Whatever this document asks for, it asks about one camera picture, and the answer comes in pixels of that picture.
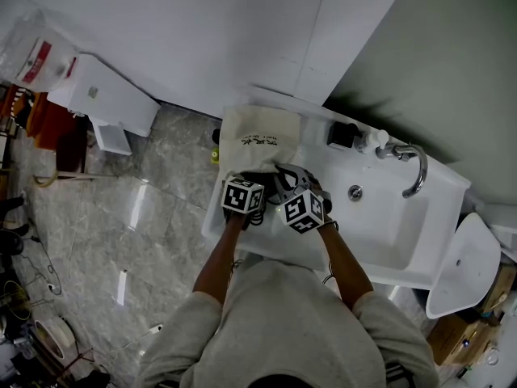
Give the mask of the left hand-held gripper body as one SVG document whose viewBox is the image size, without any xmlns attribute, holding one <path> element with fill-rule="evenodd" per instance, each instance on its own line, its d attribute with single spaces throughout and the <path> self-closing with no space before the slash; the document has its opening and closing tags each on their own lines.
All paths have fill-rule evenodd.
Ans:
<svg viewBox="0 0 517 388">
<path fill-rule="evenodd" d="M 259 226 L 265 212 L 265 187 L 243 175 L 231 175 L 223 182 L 221 207 L 226 222 L 241 215 L 243 230 Z"/>
</svg>

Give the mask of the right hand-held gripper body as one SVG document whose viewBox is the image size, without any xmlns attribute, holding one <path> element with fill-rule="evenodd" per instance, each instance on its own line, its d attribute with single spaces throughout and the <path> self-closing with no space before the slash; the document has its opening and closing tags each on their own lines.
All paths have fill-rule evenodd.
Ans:
<svg viewBox="0 0 517 388">
<path fill-rule="evenodd" d="M 279 197 L 275 213 L 299 234 L 325 225 L 326 217 L 332 211 L 331 195 L 323 190 L 313 192 L 310 182 L 298 184 L 288 192 L 279 192 Z"/>
</svg>

